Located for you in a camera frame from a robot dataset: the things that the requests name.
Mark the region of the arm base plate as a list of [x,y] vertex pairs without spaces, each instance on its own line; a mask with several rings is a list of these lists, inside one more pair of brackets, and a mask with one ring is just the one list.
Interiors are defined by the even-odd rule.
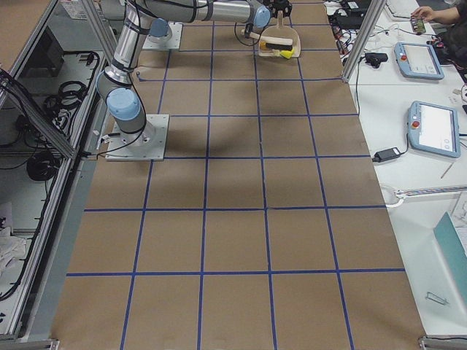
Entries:
[[167,22],[162,19],[153,21],[143,50],[168,51],[180,48],[183,24]]
[[116,122],[112,132],[117,136],[109,140],[104,156],[109,161],[162,161],[165,155],[168,114],[148,114],[142,133],[123,133]]

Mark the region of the person hand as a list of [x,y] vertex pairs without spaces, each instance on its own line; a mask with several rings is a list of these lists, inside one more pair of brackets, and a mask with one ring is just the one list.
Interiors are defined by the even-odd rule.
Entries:
[[412,18],[422,19],[424,22],[436,21],[436,10],[431,7],[418,7],[411,13]]

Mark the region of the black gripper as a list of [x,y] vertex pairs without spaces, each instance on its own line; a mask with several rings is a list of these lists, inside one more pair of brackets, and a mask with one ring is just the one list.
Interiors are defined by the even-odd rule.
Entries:
[[284,18],[289,17],[293,8],[288,0],[264,0],[264,5],[270,10],[273,18],[277,18],[279,13]]
[[246,23],[244,27],[244,37],[246,39],[250,38],[250,34],[252,33],[254,29],[254,25],[252,23]]

